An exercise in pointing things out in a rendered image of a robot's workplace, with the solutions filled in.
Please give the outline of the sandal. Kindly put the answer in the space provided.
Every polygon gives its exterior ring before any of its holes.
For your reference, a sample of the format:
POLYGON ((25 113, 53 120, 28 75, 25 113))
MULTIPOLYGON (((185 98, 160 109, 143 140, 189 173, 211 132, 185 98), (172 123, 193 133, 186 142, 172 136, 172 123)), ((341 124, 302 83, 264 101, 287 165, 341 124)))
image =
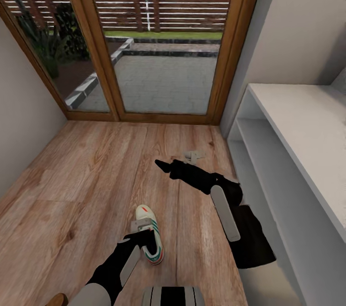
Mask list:
POLYGON ((46 306, 67 306, 68 305, 68 297, 64 293, 59 293, 55 295, 46 306))

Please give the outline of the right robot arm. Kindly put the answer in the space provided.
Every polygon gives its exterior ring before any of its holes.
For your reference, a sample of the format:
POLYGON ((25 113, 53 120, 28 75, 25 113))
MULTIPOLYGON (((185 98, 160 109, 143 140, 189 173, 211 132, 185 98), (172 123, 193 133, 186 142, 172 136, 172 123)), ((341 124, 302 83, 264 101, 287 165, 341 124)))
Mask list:
POLYGON ((248 306, 304 306, 270 247, 249 205, 241 204, 243 191, 234 178, 209 173, 196 166, 200 151, 185 153, 188 160, 156 164, 172 179, 211 195, 239 270, 248 306))

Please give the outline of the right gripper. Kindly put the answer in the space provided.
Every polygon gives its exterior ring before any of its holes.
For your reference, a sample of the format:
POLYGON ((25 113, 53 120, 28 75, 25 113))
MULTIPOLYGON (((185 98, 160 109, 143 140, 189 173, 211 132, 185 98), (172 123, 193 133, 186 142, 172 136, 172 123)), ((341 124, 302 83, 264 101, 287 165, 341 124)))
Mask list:
POLYGON ((184 163, 183 161, 173 161, 171 164, 164 162, 162 160, 156 159, 156 164, 165 172, 170 174, 172 179, 183 179, 187 184, 192 187, 194 186, 196 176, 204 169, 191 165, 189 163, 184 163))

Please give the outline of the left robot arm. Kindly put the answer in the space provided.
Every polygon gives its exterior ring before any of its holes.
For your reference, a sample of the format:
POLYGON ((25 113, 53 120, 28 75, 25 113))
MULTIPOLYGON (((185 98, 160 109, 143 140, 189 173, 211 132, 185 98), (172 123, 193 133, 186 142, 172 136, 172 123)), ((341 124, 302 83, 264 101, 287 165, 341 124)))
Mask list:
POLYGON ((67 306, 113 306, 119 292, 133 272, 140 249, 151 244, 154 230, 139 228, 153 223, 151 218, 131 222, 131 233, 126 235, 106 261, 99 265, 92 278, 67 306))

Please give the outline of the gym shoe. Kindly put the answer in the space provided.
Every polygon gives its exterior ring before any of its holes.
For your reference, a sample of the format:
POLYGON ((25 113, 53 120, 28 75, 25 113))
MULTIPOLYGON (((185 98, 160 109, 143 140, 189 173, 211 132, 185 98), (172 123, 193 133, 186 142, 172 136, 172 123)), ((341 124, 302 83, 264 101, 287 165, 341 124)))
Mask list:
POLYGON ((152 210, 145 204, 140 204, 136 209, 136 220, 151 218, 153 223, 149 226, 139 228, 142 230, 154 230, 155 238, 152 239, 151 244, 143 246, 144 253, 146 254, 149 262, 152 265, 159 265, 164 258, 164 251, 160 239, 158 225, 152 210))

